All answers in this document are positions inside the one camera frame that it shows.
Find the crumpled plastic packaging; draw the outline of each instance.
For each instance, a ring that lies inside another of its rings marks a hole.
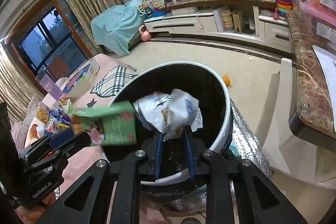
[[[134,102],[142,126],[163,133],[164,141],[179,138],[184,126],[192,131],[203,127],[199,101],[189,93],[174,89],[171,94],[155,92]]]

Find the screw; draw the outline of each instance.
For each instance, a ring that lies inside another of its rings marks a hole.
[[[143,151],[143,150],[138,150],[138,151],[135,152],[135,155],[137,157],[143,157],[143,156],[145,156],[145,154],[146,154],[146,152]]]
[[[98,160],[96,162],[96,166],[101,168],[101,167],[104,167],[106,165],[106,161],[105,160]]]
[[[213,155],[213,151],[212,151],[212,150],[209,150],[209,149],[207,149],[207,150],[203,150],[203,155],[204,155],[204,156],[207,156],[207,157],[210,157],[210,156]]]
[[[252,164],[252,162],[248,159],[242,159],[241,164],[244,165],[244,166],[250,166]]]

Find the blue cloth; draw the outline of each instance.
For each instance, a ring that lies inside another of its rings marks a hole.
[[[138,4],[139,0],[130,0],[124,5],[114,5],[92,19],[96,43],[110,48],[118,56],[129,54],[128,43],[145,19],[137,10]]]

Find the white label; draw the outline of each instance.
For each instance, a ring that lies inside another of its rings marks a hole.
[[[336,10],[336,4],[333,0],[320,0],[320,3],[329,7],[330,9]]]
[[[330,41],[336,42],[336,31],[326,25],[321,24],[320,22],[317,23],[316,34],[329,39]]]

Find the trash can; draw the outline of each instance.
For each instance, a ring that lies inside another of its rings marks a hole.
[[[171,93],[173,89],[188,92],[199,100],[203,128],[194,132],[208,149],[225,153],[232,140],[233,114],[225,83],[213,70],[195,62],[170,62],[151,68],[128,82],[113,98],[113,102],[131,103],[153,92]],[[153,136],[136,119],[137,144],[130,146],[104,146],[102,152],[108,161],[123,159],[141,148],[144,140]],[[142,191],[156,201],[182,197],[205,183],[204,179],[191,181],[185,163],[183,141],[179,138],[164,143],[159,179],[142,181]]]

